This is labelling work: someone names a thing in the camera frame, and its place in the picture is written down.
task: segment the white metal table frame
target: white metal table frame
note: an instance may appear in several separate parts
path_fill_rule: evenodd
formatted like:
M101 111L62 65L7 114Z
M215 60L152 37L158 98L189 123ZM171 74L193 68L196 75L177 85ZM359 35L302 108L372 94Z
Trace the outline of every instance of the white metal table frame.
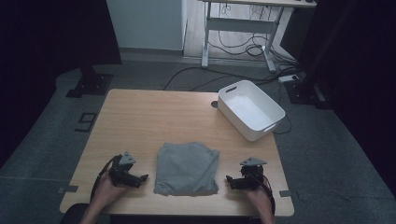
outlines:
M283 14L284 3L283 5L279 4L279 11L276 15L276 19L274 21L253 21L253 20L240 20L240 19L225 19L225 18L213 18L210 16L211 5L212 2L218 1L208 1L204 0L204 3L207 2L207 14L206 14L206 21L205 21L205 39L204 45L202 49L202 67L208 67L209 61L209 46L208 46L208 39L209 39L209 31L216 30L216 31L229 31L229 32L246 32L246 33L254 33L254 34L268 34L269 39L266 42L265 46L262 46L262 52L267 62L268 68L270 72L276 72L276 67L274 65L274 61L270 56L270 49L274 42L274 38L276 35L277 27L279 26L280 18ZM260 2L246 2L243 3L241 1L234 2L234 1L219 1L219 3L230 3L230 4L249 4L249 5L266 5L264 1ZM314 7L316 3L312 3L310 5L301 5L301 7Z

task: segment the power strip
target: power strip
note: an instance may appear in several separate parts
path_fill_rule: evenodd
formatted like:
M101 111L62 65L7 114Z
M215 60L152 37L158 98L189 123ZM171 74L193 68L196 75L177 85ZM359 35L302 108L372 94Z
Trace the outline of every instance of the power strip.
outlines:
M297 77L296 75L291 75L291 76L286 76L286 77L280 77L277 81L279 83L284 83L284 82L287 82L287 81L295 81L295 80L298 80L298 79L299 79L299 77Z

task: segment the gray carpet floor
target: gray carpet floor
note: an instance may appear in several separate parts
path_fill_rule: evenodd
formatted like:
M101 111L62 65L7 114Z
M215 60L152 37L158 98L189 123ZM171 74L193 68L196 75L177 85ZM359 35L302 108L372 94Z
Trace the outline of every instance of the gray carpet floor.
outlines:
M114 75L110 89L162 90L170 78L198 63L123 61L96 66ZM210 69L242 76L270 76L264 65L211 64ZM202 69L180 73L168 91L191 89L224 75ZM78 120L99 113L105 96L66 98L78 83L78 70L57 79L54 93L35 126L0 171L0 223L59 223L64 192L78 164L89 133ZM218 91L240 80L226 77L195 91ZM395 223L396 201L359 144L331 110L293 105L277 81L259 87L276 100L283 119L276 143L295 207L292 217L276 223Z

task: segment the person's hand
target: person's hand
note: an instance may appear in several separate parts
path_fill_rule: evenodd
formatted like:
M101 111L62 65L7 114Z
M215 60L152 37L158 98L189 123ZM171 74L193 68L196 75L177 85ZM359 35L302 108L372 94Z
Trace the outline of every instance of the person's hand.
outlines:
M275 223L275 218L272 214L271 201L267 192L262 187L258 187L254 190L244 189L243 192L245 193L253 207L259 213L262 224Z
M80 221L81 224L96 223L101 211L108 205L114 203L117 199L128 192L126 186L113 186L108 172L102 175L96 192L92 198L90 205L85 211L84 217Z

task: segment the black stand base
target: black stand base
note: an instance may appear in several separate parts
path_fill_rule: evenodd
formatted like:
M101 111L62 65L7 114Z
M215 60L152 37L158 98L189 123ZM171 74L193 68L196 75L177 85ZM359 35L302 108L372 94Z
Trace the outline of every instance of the black stand base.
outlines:
M319 100L315 89L313 89L309 94L302 94L300 91L302 83L300 81L289 81L284 82L284 84L292 104L314 105L317 109L332 109L327 101Z
M105 95L110 86L113 75L96 74L95 80L86 81L82 77L77 86L66 94L69 98L80 98L82 94L87 95Z

